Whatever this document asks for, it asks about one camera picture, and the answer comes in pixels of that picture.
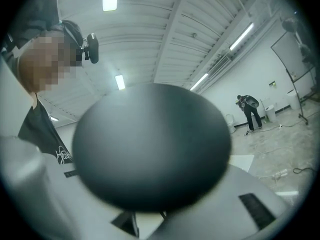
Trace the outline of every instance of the black shirt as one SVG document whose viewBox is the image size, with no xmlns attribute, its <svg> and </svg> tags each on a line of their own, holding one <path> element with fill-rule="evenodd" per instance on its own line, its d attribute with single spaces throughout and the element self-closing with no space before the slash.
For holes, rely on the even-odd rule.
<svg viewBox="0 0 320 240">
<path fill-rule="evenodd" d="M 18 60 L 13 54 L 3 54 L 9 68 L 17 77 Z M 37 100 L 35 108 L 31 107 L 21 126 L 18 137 L 39 147 L 42 153 L 54 155 L 59 164 L 72 163 L 72 157 L 58 135 L 45 107 Z"/>
</svg>

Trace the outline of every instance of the ceiling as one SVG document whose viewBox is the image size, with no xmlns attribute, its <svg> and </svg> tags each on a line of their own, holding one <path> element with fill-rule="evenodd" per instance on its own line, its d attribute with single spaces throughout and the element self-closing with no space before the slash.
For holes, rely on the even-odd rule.
<svg viewBox="0 0 320 240">
<path fill-rule="evenodd" d="M 58 9 L 84 37 L 96 34 L 99 62 L 83 61 L 83 68 L 39 94 L 59 119 L 56 127 L 78 121 L 117 91 L 116 75 L 123 75 L 126 87 L 166 83 L 190 89 L 251 22 L 257 30 L 271 17 L 269 0 L 118 0 L 115 11 L 103 11 L 102 0 L 58 0 Z"/>
</svg>

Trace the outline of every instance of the white wall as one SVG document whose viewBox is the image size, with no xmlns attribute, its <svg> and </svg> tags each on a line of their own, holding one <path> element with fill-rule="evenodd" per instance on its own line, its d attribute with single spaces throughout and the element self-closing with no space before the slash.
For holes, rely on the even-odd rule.
<svg viewBox="0 0 320 240">
<path fill-rule="evenodd" d="M 271 46 L 285 33 L 280 22 L 277 22 L 259 44 L 242 58 L 221 79 L 207 89 L 202 96 L 211 101 L 222 114 L 232 114 L 236 125 L 247 122 L 244 113 L 235 105 L 237 95 L 251 95 L 259 102 L 270 98 L 275 110 L 282 109 L 289 103 L 287 92 L 294 87 L 278 56 Z M 276 87 L 269 84 L 275 81 Z M 310 73 L 296 83 L 300 96 L 310 92 L 313 81 Z M 262 105 L 258 107 L 260 116 L 264 116 Z"/>
<path fill-rule="evenodd" d="M 65 147 L 69 150 L 72 155 L 72 140 L 75 134 L 77 123 L 71 123 L 65 126 L 56 128 L 61 140 L 63 141 Z"/>
</svg>

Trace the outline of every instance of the cable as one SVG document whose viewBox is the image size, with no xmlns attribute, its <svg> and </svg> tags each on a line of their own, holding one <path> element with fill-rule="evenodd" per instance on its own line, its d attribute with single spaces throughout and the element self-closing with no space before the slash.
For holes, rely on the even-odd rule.
<svg viewBox="0 0 320 240">
<path fill-rule="evenodd" d="M 294 168 L 294 169 L 293 169 L 293 173 L 294 173 L 294 174 L 300 174 L 300 173 L 302 173 L 302 172 L 305 171 L 305 170 L 310 170 L 310 171 L 312 171 L 313 173 L 317 173 L 317 171 L 316 171 L 315 169 L 311 168 L 311 167 L 307 167 L 307 168 L 303 168 L 303 169 Z"/>
<path fill-rule="evenodd" d="M 282 177 L 287 176 L 287 175 L 288 175 L 288 170 L 283 169 L 283 170 L 278 171 L 277 173 L 270 175 L 270 176 L 261 176 L 261 177 L 259 177 L 259 180 L 261 178 L 272 178 L 275 182 L 275 185 L 273 187 L 275 187 L 275 186 L 277 186 L 278 180 L 280 180 Z"/>
<path fill-rule="evenodd" d="M 310 117 L 312 117 L 312 116 L 314 116 L 314 115 L 316 115 L 316 114 L 318 114 L 318 113 L 320 113 L 320 111 L 314 112 L 313 114 L 307 116 L 306 118 L 310 118 Z M 277 128 L 277 127 L 280 127 L 280 128 L 281 128 L 281 127 L 294 127 L 294 126 L 296 126 L 297 124 L 299 124 L 299 123 L 301 123 L 301 122 L 304 122 L 304 120 L 300 120 L 300 121 L 296 122 L 296 123 L 293 124 L 293 125 L 283 125 L 283 124 L 279 124 L 279 125 L 271 128 L 271 129 L 268 129 L 268 130 L 252 131 L 251 133 L 252 133 L 252 134 L 257 134 L 257 133 L 269 132 L 269 131 L 272 131 L 273 129 Z"/>
<path fill-rule="evenodd" d="M 255 146 L 254 146 L 254 149 L 255 149 L 255 151 L 257 151 L 258 153 L 260 153 L 260 154 L 268 154 L 268 153 L 271 153 L 271 152 L 274 152 L 274 151 L 276 151 L 276 150 L 281 150 L 281 149 L 293 149 L 292 147 L 289 147 L 289 146 L 282 146 L 282 147 L 278 147 L 278 148 L 276 148 L 276 149 L 274 149 L 274 150 L 271 150 L 271 151 L 267 151 L 267 152 L 261 152 L 261 151 L 259 151 L 259 150 L 257 150 L 257 145 L 258 145 L 259 143 L 257 143 Z"/>
</svg>

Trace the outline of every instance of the white surface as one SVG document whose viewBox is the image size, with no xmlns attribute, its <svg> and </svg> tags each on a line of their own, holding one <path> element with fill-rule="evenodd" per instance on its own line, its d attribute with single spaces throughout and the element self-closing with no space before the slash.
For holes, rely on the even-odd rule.
<svg viewBox="0 0 320 240">
<path fill-rule="evenodd" d="M 265 108 L 266 115 L 271 123 L 276 121 L 276 111 L 273 105 L 270 105 Z"/>
<path fill-rule="evenodd" d="M 0 55 L 0 136 L 18 136 L 33 100 Z"/>
<path fill-rule="evenodd" d="M 108 238 L 113 226 L 109 223 L 116 218 L 122 209 L 109 205 L 95 197 L 83 184 L 79 176 L 66 179 L 64 173 L 73 171 L 74 164 L 60 165 L 51 154 L 43 154 L 46 172 L 55 198 L 73 226 L 77 239 Z"/>
<path fill-rule="evenodd" d="M 300 109 L 300 103 L 297 92 L 295 90 L 287 93 L 288 103 L 293 110 Z"/>
<path fill-rule="evenodd" d="M 278 196 L 297 196 L 299 191 L 285 191 L 285 192 L 275 192 Z"/>
<path fill-rule="evenodd" d="M 63 141 L 65 147 L 68 149 L 72 155 L 72 140 L 75 134 L 77 123 L 71 123 L 62 127 L 56 128 L 61 140 Z"/>
<path fill-rule="evenodd" d="M 233 114 L 235 125 L 246 123 L 244 113 L 234 102 L 237 95 L 250 95 L 258 101 L 270 98 L 276 111 L 289 104 L 287 92 L 292 90 L 292 82 L 285 66 L 271 49 L 284 32 L 278 21 L 248 56 L 202 94 L 222 114 Z M 276 86 L 269 86 L 273 81 Z M 306 95 L 311 86 L 313 82 L 309 74 L 296 82 L 301 96 Z M 262 105 L 257 110 L 261 117 L 265 115 Z"/>
<path fill-rule="evenodd" d="M 226 123 L 228 125 L 233 125 L 235 120 L 234 120 L 234 116 L 232 114 L 226 114 L 225 115 L 225 120 L 226 120 Z"/>
<path fill-rule="evenodd" d="M 245 172 L 249 172 L 254 158 L 255 156 L 253 154 L 230 155 L 229 164 L 236 166 Z"/>
<path fill-rule="evenodd" d="M 139 239 L 147 239 L 164 221 L 160 213 L 136 213 Z"/>
<path fill-rule="evenodd" d="M 262 105 L 264 108 L 266 108 L 266 107 L 272 105 L 272 102 L 271 102 L 270 98 L 265 98 L 265 99 L 262 100 L 262 104 L 261 104 L 261 105 Z"/>
</svg>

